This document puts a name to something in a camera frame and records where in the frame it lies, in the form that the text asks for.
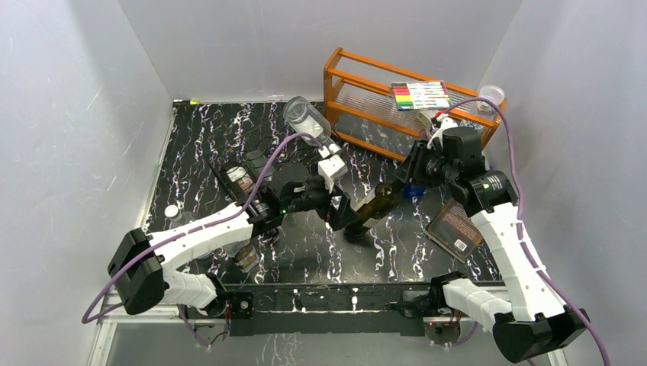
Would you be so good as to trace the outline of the dark olive wine bottle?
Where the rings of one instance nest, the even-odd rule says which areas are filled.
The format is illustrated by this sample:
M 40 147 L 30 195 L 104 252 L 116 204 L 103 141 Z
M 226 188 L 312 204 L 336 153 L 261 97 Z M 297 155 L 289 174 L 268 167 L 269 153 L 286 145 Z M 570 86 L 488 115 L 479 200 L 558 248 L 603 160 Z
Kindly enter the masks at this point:
M 372 227 L 389 215 L 402 200 L 405 184 L 400 180 L 379 183 L 356 209 L 359 219 L 344 229 L 350 242 L 359 241 Z

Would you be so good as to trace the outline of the square clear liquor bottle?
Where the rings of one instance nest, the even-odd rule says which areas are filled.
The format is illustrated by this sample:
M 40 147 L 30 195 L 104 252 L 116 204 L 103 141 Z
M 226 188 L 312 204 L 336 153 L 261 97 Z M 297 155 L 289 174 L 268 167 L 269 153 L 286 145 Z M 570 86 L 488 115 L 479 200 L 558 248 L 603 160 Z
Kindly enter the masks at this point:
M 249 240 L 228 244 L 223 250 L 243 273 L 249 273 L 259 264 L 259 255 Z

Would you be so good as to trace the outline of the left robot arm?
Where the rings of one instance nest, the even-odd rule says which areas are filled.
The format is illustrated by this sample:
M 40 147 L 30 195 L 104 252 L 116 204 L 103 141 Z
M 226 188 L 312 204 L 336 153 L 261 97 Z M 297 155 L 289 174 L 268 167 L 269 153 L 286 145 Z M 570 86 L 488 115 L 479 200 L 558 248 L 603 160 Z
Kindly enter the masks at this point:
M 127 232 L 108 264 L 112 285 L 129 315 L 168 303 L 219 317 L 233 301 L 220 280 L 212 274 L 182 273 L 179 266 L 272 231 L 287 214 L 310 210 L 335 231 L 359 221 L 349 195 L 339 185 L 328 187 L 324 177 L 273 178 L 260 185 L 250 202 L 232 203 L 172 230 L 146 234 L 136 228 Z

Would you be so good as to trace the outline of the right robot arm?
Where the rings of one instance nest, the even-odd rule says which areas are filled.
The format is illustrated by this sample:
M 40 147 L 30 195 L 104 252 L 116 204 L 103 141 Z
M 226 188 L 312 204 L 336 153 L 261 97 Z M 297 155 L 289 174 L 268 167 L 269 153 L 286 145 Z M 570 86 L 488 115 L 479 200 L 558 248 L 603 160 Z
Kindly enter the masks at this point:
M 470 127 L 451 127 L 431 140 L 417 140 L 397 168 L 404 183 L 447 185 L 481 234 L 503 278 L 509 300 L 479 288 L 460 272 L 435 277 L 427 294 L 392 303 L 406 315 L 459 310 L 491 332 L 510 362 L 528 361 L 564 348 L 591 324 L 585 310 L 551 287 L 519 218 L 520 199 L 508 177 L 487 170 L 481 137 Z

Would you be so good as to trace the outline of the blue glass bottle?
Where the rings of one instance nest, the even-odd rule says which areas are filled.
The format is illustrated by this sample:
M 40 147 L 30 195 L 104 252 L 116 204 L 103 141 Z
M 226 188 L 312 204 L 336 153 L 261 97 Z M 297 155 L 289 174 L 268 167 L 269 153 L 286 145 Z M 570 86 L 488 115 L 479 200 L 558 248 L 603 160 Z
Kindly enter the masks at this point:
M 404 198 L 419 198 L 425 194 L 425 187 L 420 185 L 408 184 L 403 188 Z

